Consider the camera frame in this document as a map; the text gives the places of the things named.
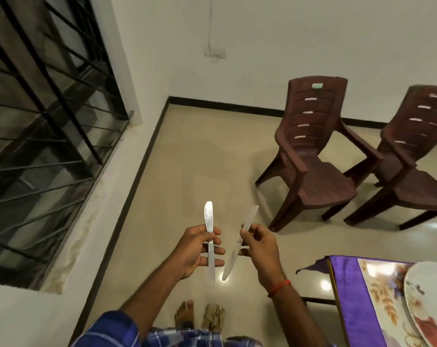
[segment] floor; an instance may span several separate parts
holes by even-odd
[[[256,189],[254,181],[276,155],[273,135],[279,122],[280,118],[269,116],[169,107],[88,325],[104,311],[117,309],[175,247],[186,227],[204,223],[206,201],[213,201],[214,223],[223,230],[226,249],[238,239],[240,224],[253,205],[260,206],[256,222],[269,224],[287,187],[274,178]],[[379,130],[352,129],[378,145]],[[320,157],[341,171],[363,159],[362,153],[336,132]],[[437,146],[418,164],[437,179]],[[343,222],[377,191],[376,181],[369,176],[360,186],[359,196],[330,221],[320,221],[323,210],[305,211],[277,234],[283,267],[301,295],[333,297],[327,275],[295,274],[328,254],[437,261],[437,218],[400,232],[396,224],[420,212],[394,207],[357,227]],[[180,282],[155,326],[173,326],[181,301],[193,299],[197,325],[205,305],[217,303],[226,309],[225,337],[248,335],[266,346],[286,346],[271,301],[259,286],[250,260],[239,258],[225,282],[218,279],[222,271],[217,270],[215,286],[209,285],[206,268],[198,268],[191,278]],[[309,308],[327,337],[345,346],[336,308],[319,304],[309,304]]]

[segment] hand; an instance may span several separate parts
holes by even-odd
[[[201,253],[207,253],[207,242],[209,240],[213,239],[214,245],[221,245],[222,240],[216,236],[221,233],[222,231],[217,227],[214,227],[213,233],[209,233],[205,225],[192,226],[185,230],[185,233],[170,255],[170,258],[181,266],[181,270],[183,271],[182,279],[191,276],[194,269],[198,266],[206,267],[208,265],[208,258],[201,256]],[[214,247],[215,254],[225,254],[224,248]],[[222,267],[224,265],[225,262],[223,260],[215,259],[216,267]]]
[[[241,229],[239,233],[244,240],[242,245],[249,246],[241,248],[239,255],[252,259],[259,274],[259,282],[267,292],[287,280],[279,261],[276,237],[270,230],[261,224],[252,224],[249,231]]]

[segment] red bracelet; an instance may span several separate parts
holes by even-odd
[[[268,297],[272,297],[276,292],[278,292],[278,290],[281,288],[281,287],[283,287],[283,286],[286,286],[286,285],[290,285],[291,284],[291,280],[286,280],[286,281],[283,281],[281,284],[278,284],[278,285],[276,285],[276,286],[274,286],[271,290],[270,290],[270,293],[268,294]]]

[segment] forearm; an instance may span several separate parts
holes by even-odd
[[[170,257],[167,258],[120,308],[135,322],[141,341],[148,335],[159,311],[181,277],[181,268]]]
[[[326,347],[328,341],[297,291],[286,285],[272,296],[279,323],[290,347]]]

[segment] brown plastic chair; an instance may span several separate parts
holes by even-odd
[[[384,161],[374,174],[379,179],[376,186],[383,188],[345,222],[358,224],[395,205],[425,210],[399,225],[401,230],[437,216],[437,181],[416,169],[416,161],[437,144],[437,87],[410,87],[381,138],[377,149],[384,154]]]
[[[357,195],[356,187],[380,163],[382,155],[341,121],[346,87],[347,79],[339,77],[289,82],[284,116],[275,133],[279,152],[255,182],[259,186],[280,176],[289,187],[270,230],[279,231],[302,210],[337,205],[323,215],[324,220],[329,219]],[[334,130],[368,156],[344,174],[318,158]]]

